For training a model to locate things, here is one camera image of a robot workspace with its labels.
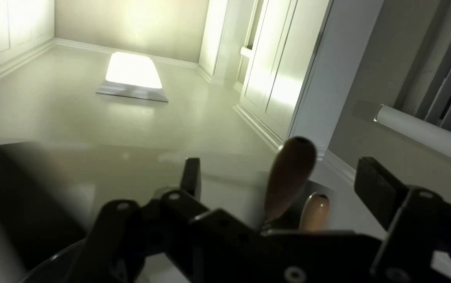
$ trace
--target white cabinet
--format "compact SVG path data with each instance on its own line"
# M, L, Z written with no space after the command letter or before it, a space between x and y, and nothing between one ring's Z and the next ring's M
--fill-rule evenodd
M0 0L0 64L53 37L53 0Z
M287 138L330 0L267 0L240 106L267 132Z

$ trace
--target black metal frame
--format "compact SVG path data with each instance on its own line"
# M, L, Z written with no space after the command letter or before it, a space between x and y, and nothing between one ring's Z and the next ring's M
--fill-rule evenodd
M349 231L261 235L195 199L196 158L187 161L180 188L143 207L105 204L66 283L130 283L157 253L195 283L451 281L430 268L435 248L451 251L451 205L430 190L408 190L382 242Z

